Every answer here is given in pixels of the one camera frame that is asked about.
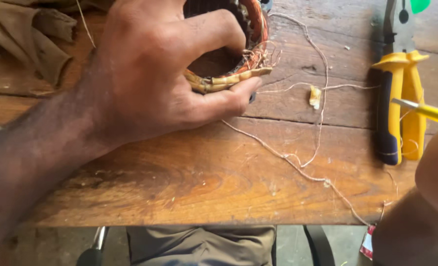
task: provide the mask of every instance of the yellow pliers handle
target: yellow pliers handle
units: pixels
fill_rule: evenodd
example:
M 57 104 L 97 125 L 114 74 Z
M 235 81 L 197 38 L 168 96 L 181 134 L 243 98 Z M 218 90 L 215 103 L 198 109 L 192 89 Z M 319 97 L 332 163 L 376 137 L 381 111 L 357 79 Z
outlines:
M 409 112 L 402 119 L 401 137 L 400 117 L 408 112 L 406 108 L 391 103 L 391 99 L 406 99 L 423 103 L 423 88 L 417 71 L 417 63 L 429 56 L 418 51 L 395 52 L 385 55 L 372 67 L 383 71 L 383 80 L 378 100 L 377 152 L 388 165 L 398 165 L 402 155 L 409 160 L 418 160 L 424 147 L 425 118 Z

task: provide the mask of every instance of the wooden workbench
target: wooden workbench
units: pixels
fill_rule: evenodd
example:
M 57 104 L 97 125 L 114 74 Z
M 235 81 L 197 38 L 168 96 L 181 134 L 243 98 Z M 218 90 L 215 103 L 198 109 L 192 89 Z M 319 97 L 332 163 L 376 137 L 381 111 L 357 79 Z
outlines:
M 330 85 L 374 85 L 368 77 L 382 50 L 382 17 L 386 1 L 281 0 L 273 11 L 309 26 L 314 42 L 327 55 Z M 99 41 L 105 14 L 86 14 Z M 425 98 L 438 106 L 438 1 L 417 15 L 415 41 Z M 271 39 L 283 49 L 281 63 L 264 78 L 266 88 L 284 89 L 296 82 L 324 85 L 324 66 L 303 31 L 279 17 L 271 19 Z M 59 42 L 74 56 L 59 90 L 80 77 L 91 43 L 79 23 L 75 43 Z M 0 49 L 0 124 L 17 117 L 52 90 Z M 383 201 L 397 199 L 395 187 L 375 157 L 378 89 L 344 88 L 328 92 L 322 144 L 305 172 L 329 178 L 352 202 L 358 214 L 378 221 Z M 255 134 L 281 152 L 311 158 L 316 145 L 319 111 L 307 101 L 309 88 L 258 95 L 234 126 Z M 438 130 L 429 123 L 428 137 Z M 389 168 L 401 197 L 414 186 L 416 162 Z M 132 143 L 89 163 L 42 199 L 27 216 L 36 226 L 99 226 L 201 223 L 353 224 L 358 221 L 323 183 L 305 180 L 258 142 L 217 122 Z

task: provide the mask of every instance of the chair leg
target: chair leg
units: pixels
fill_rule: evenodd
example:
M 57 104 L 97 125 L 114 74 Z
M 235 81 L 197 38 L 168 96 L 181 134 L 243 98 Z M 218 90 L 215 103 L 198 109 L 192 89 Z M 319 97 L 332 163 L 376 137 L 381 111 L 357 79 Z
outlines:
M 305 225 L 304 230 L 313 256 L 314 266 L 335 266 L 334 255 L 322 227 L 320 225 Z

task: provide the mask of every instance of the insulation paper scrap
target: insulation paper scrap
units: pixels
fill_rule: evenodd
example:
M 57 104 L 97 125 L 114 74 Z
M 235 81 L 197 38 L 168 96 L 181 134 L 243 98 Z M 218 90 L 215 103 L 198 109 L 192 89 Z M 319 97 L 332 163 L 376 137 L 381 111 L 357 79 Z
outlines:
M 311 97 L 309 98 L 309 104 L 316 110 L 319 110 L 319 106 L 321 105 L 321 94 L 322 91 L 320 89 L 311 85 Z
M 360 247 L 360 252 L 365 255 L 365 257 L 368 257 L 370 260 L 373 260 L 372 234 L 374 230 L 374 225 L 368 227 L 368 230 L 364 236 L 364 241 L 362 243 L 362 246 Z

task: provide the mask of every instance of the khaki pants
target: khaki pants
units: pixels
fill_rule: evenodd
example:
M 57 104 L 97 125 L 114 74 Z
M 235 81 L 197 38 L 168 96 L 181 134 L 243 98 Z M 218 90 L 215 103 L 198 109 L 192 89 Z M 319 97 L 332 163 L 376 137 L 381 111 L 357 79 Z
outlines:
M 128 227 L 136 266 L 272 266 L 276 227 Z

